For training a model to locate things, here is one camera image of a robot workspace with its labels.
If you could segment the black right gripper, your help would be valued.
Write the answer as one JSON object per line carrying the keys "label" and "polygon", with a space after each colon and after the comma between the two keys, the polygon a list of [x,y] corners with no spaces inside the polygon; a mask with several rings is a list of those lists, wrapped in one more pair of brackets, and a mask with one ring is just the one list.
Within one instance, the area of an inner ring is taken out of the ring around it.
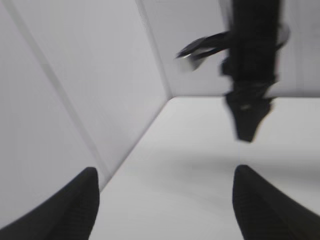
{"label": "black right gripper", "polygon": [[221,74],[231,79],[231,90],[225,94],[225,101],[240,141],[253,142],[259,125],[272,110],[274,98],[266,97],[266,93],[276,82],[280,49],[230,47],[221,63]]}

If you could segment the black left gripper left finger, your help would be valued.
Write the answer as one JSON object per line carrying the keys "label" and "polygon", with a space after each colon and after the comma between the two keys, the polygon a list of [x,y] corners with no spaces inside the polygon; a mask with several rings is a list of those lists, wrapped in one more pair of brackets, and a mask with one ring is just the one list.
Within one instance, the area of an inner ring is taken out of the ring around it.
{"label": "black left gripper left finger", "polygon": [[45,202],[0,230],[2,240],[87,240],[100,205],[98,171],[82,170]]}

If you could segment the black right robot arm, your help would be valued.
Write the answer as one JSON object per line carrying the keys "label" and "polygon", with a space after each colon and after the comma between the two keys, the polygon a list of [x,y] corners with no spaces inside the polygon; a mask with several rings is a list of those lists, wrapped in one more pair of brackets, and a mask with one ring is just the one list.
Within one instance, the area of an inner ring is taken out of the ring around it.
{"label": "black right robot arm", "polygon": [[272,108],[266,97],[276,82],[280,0],[233,0],[228,56],[221,64],[231,78],[225,95],[236,137],[251,143]]}

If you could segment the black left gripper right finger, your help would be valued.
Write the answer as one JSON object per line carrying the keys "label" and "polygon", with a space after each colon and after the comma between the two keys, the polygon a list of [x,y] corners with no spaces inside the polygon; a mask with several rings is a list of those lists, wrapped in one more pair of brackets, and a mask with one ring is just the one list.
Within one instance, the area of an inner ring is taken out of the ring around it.
{"label": "black left gripper right finger", "polygon": [[320,217],[248,165],[235,168],[234,215],[245,240],[318,240]]}

